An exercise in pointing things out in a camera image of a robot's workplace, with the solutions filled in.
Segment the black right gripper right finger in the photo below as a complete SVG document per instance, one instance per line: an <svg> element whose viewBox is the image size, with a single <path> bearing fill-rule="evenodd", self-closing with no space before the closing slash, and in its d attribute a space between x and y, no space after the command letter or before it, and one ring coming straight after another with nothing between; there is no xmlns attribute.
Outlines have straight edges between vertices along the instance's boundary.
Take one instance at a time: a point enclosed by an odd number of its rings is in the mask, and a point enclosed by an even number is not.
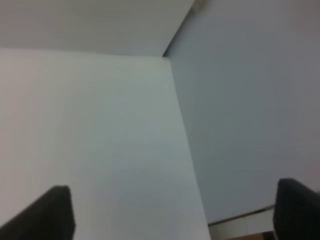
<svg viewBox="0 0 320 240"><path fill-rule="evenodd" d="M273 228L279 240L320 238L320 194L293 178L278 181Z"/></svg>

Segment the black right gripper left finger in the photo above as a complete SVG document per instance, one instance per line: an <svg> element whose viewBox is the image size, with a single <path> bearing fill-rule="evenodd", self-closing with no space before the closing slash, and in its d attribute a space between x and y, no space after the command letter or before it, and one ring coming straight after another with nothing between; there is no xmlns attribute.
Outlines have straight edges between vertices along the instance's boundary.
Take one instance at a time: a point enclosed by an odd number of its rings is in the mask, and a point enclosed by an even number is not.
<svg viewBox="0 0 320 240"><path fill-rule="evenodd" d="M72 240L76 230L72 194L57 185L0 227L2 240Z"/></svg>

